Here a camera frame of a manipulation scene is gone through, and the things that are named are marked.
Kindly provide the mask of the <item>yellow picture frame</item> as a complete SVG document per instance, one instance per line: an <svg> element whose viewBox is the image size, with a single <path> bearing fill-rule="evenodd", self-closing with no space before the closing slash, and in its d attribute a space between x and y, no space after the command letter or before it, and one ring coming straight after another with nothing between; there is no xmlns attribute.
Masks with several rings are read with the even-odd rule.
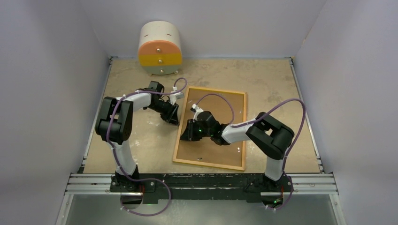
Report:
<svg viewBox="0 0 398 225"><path fill-rule="evenodd" d="M184 94L183 105L179 109L181 118L173 162L244 171L245 141L219 146L208 137L197 142L180 140L180 136L186 129L187 120L194 116L190 108L195 103L198 103L205 111L210 111L221 124L229 122L237 124L247 120L247 94L245 92L189 86Z"/></svg>

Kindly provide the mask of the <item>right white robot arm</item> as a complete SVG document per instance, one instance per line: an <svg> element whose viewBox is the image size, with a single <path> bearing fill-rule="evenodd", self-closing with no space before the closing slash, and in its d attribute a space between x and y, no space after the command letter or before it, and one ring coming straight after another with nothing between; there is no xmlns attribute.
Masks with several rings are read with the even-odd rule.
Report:
<svg viewBox="0 0 398 225"><path fill-rule="evenodd" d="M267 156L263 184L274 191L282 184L286 155L294 136L290 127L265 112L260 112L253 120L221 124L209 111L203 111L187 120L180 140L196 142L206 137L220 146L252 141Z"/></svg>

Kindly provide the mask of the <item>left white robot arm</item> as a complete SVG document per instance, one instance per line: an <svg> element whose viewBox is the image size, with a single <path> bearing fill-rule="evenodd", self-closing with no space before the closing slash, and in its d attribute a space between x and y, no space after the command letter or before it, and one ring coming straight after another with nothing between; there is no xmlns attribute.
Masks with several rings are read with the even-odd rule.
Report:
<svg viewBox="0 0 398 225"><path fill-rule="evenodd" d="M122 186L127 191L136 191L141 181L128 143L134 112L151 109L166 123L179 125L177 100L183 97L183 90L175 85L171 92L165 92L161 83L151 81L147 88L137 89L122 97L103 98L95 133L110 147L116 164L115 176L123 177Z"/></svg>

